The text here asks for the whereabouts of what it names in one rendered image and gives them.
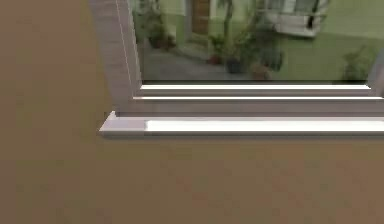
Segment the grey framed window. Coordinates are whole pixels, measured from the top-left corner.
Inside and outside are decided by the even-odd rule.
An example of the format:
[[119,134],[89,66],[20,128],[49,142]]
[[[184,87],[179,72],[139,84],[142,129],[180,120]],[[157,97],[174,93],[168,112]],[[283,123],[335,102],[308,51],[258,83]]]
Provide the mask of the grey framed window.
[[384,0],[89,0],[105,135],[384,134]]

